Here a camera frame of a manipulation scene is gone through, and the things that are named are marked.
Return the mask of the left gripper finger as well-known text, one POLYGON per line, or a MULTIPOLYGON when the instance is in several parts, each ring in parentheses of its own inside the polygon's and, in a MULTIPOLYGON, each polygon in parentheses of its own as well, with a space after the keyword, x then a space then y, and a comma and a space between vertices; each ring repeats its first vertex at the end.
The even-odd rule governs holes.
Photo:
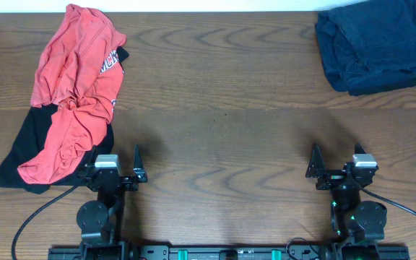
POLYGON ((92 149, 87 152, 87 154, 84 156, 85 158, 85 167, 91 167, 95 161, 95 154, 96 154, 97 146, 93 145, 92 149))
POLYGON ((133 170, 144 170, 144 165, 143 165, 143 162, 142 162, 142 159, 141 159, 138 144, 135 144, 135 146, 134 146, 133 170))

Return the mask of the red orange t-shirt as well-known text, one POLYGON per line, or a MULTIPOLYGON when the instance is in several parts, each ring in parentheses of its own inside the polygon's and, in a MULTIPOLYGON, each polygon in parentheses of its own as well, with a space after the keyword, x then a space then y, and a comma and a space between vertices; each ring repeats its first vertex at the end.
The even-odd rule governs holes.
POLYGON ((118 48, 126 36, 98 9, 66 6, 40 56, 30 104, 57 105, 42 150, 17 171, 28 184, 52 184, 72 174, 105 138, 124 71, 118 48))

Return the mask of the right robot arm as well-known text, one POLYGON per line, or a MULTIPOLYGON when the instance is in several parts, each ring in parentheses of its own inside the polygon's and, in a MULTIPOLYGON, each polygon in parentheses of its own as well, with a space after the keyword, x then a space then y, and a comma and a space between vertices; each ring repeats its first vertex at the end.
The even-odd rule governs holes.
POLYGON ((374 156, 359 144, 355 145, 352 161, 340 170, 326 168, 319 146, 312 146, 305 176, 316 179, 316 189, 331 194, 331 228, 337 234, 321 247, 320 259, 380 258, 377 242, 384 239, 387 209, 381 203, 360 198, 377 170, 374 156))

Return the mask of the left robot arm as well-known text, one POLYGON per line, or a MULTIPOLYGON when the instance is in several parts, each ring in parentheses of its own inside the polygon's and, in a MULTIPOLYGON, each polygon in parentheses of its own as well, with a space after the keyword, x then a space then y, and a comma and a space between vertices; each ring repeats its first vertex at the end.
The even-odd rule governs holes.
POLYGON ((139 184, 148 182, 138 145, 134 147, 133 172, 122 176, 118 155, 100 155, 92 150, 78 176, 97 198, 84 203, 77 212, 82 239, 78 259, 140 258, 139 249, 121 239, 126 192, 138 191, 139 184))

